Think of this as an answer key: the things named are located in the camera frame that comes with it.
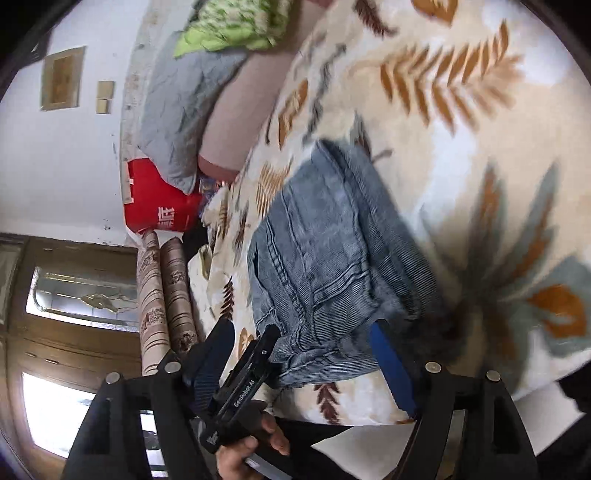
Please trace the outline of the person's left hand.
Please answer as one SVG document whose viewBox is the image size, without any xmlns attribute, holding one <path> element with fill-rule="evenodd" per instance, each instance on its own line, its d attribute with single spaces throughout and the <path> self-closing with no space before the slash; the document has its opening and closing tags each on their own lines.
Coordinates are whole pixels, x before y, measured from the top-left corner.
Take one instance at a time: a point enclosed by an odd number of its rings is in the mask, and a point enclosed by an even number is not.
<svg viewBox="0 0 591 480">
<path fill-rule="evenodd" d="M 270 414 L 263 412 L 260 419 L 260 426 L 263 431 L 269 434 L 267 443 L 270 447 L 283 456 L 290 455 L 290 442 L 284 436 L 276 419 Z M 240 439 L 234 444 L 221 446 L 216 454 L 216 467 L 219 476 L 223 480 L 259 480 L 263 476 L 253 470 L 245 463 L 245 459 L 256 452 L 259 441 L 256 437 L 248 436 Z"/>
</svg>

